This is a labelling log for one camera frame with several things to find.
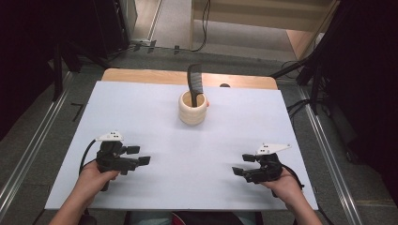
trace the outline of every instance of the white table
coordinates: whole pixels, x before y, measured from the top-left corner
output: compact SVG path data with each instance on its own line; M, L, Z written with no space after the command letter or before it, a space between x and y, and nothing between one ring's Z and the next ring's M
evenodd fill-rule
M187 85L98 82L46 203L58 209L72 190L80 160L101 134L120 131L124 145L140 145L149 165L119 175L90 207L114 210L258 211L285 209L269 189L248 184L232 167L259 168L244 162L262 143L290 143L278 153L305 185L304 195L317 209L299 146L279 90L205 86L210 106L205 121L189 127L177 115L177 99ZM96 142L87 155L93 159Z

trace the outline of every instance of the aluminum rail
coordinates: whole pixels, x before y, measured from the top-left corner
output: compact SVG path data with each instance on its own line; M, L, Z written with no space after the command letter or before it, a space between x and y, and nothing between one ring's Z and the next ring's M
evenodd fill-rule
M298 91L302 99L310 98L308 93L305 90L303 90L302 87L299 87ZM349 191L349 188L343 178L342 172L340 171L336 158L333 155L333 152L328 142L328 138L325 135L319 117L314 114L313 110L309 105L306 105L305 108L308 117L310 118L311 125L313 126L315 136L318 139L322 155L328 166L331 179L333 180L334 186L336 187L337 190L337 194L339 195L340 198L340 202L347 216L347 220L351 225L361 225L363 223L360 218L360 213L358 212L357 206L354 203L354 199L351 196L351 192Z
M63 81L64 84L64 92L61 94L60 98L53 102L45 114L43 120L41 121L38 129L36 130L35 135L30 141L29 145L26 147L26 150L23 153L20 161L15 167L13 173L10 178L7 180L6 184L2 187L0 193L0 223L3 220L6 212L11 205L15 195L17 194L18 189L20 188L23 179L29 171L30 166L35 160L36 155L49 132L55 117L58 115L59 110L61 109L65 98L69 92L69 86L73 82L74 76L71 72L68 72Z

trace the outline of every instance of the black controller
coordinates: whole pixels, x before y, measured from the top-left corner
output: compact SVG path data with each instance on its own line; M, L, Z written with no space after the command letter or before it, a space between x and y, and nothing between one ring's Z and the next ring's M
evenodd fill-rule
M139 166L149 164L150 157L127 158L121 157L123 154L137 154L140 152L140 146L123 146L122 142L110 141L102 142L97 152L96 161L99 164L101 173L108 171L120 171L120 174L127 175L128 171L135 171ZM109 181L101 191L106 191Z
M304 188L304 186L300 183L296 173L289 167L283 165L279 161L276 153L270 155L256 155L256 156L244 154L242 156L244 161L250 161L250 162L257 161L260 163L260 169L255 169L255 170L245 171L237 167L232 168L235 175L243 176L248 183L253 182L255 184L259 184L260 182L276 181L281 177L283 168L286 168L296 178L296 181L298 182L300 188L301 189ZM273 191L272 195L273 197L278 198L278 196L276 196L276 194Z

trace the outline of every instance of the gray floor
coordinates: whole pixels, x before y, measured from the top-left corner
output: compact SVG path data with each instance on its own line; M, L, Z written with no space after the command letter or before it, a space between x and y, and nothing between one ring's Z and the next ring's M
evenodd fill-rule
M172 43L171 39L179 42L177 38L165 38L170 37L171 34L168 36L164 31L161 32L164 37L161 37L159 33L161 26L158 25L158 28L154 37L157 37L159 43L161 43L161 39L164 44L170 42L173 46L175 44ZM203 70L205 72L267 76L278 71L284 62L292 60L293 55L292 51L289 50L289 45L286 44L287 36L283 34L283 31L273 30L270 32L277 32L279 35L277 38L269 38L267 43L256 42L259 40L251 41L255 43L254 46L261 45L265 48L266 57L253 56L253 53L249 51L253 46L239 46L238 44L242 43L239 40L240 35L237 35L237 38L228 35L214 37L214 33L209 33L209 43L203 52L181 52L174 55L169 50L156 49L153 53L147 53L145 49L142 49L139 52L123 52L111 64L116 68L185 71L189 64L201 62L204 64ZM239 51L236 51L235 54L228 52L233 44L239 48ZM81 116L78 117L77 121L72 121L78 109L71 103L85 104L95 82L101 79L102 73L103 70L96 65L85 65L81 73L73 74L73 81L69 86L69 92L59 114L55 117L51 129L41 144L38 154L8 210L2 212L5 213L5 216L0 224L31 224L38 216L47 201L51 186L79 125ZM295 85L294 80L289 78L295 77L297 74L296 71L293 71L288 74L288 77L284 76L278 79L278 86L283 93L286 106L300 100L299 88ZM52 94L53 88L49 87L20 118L6 138L0 142L0 152L2 153L0 162L3 169L0 172L0 184L2 186L10 178L30 140L35 135L42 118L51 106ZM379 175L366 165L349 163L345 158L344 145L332 121L323 113L319 115L319 118L358 207L363 224L397 224L397 207L391 200ZM297 114L294 126L298 144L314 187L315 197L334 224L349 224L328 166L320 151L314 129L305 111ZM98 219L99 224L123 224L125 214L121 211L103 210L91 210L91 213ZM293 223L293 217L286 211L262 213L266 224ZM38 224L47 224L53 215L54 211L45 211Z
M144 10L142 14L148 17L148 11L155 10L153 7L145 7L156 6L159 0L139 0L136 3L137 8ZM145 39L146 35L138 34L149 29L148 25L149 22L138 21L137 35L134 37L138 40ZM178 45L180 49L189 49L190 46L197 49L202 45L204 38L202 25L202 21L193 22L193 37L190 43L191 1L163 0L150 40L156 40L159 47L174 48ZM207 23L207 48L201 53L278 61L296 60L285 30L224 22Z

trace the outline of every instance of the person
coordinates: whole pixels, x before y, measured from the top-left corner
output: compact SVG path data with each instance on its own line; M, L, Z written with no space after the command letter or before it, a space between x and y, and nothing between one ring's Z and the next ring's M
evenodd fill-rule
M119 171L101 173L94 160L83 167L79 178L61 208L55 214L50 225L75 225L106 182L115 180Z
M100 192L106 182L115 180L119 173L118 171L101 173L96 161L84 166L75 187L53 217L50 225L78 224L85 208L94 201L97 193ZM305 199L296 179L285 168L283 168L280 179L263 182L261 185L274 191L285 203L286 208L293 213L298 224L322 224Z
M299 187L296 178L285 168L276 181L263 182L285 203L286 208L293 213L298 224L322 224L313 208L308 204Z

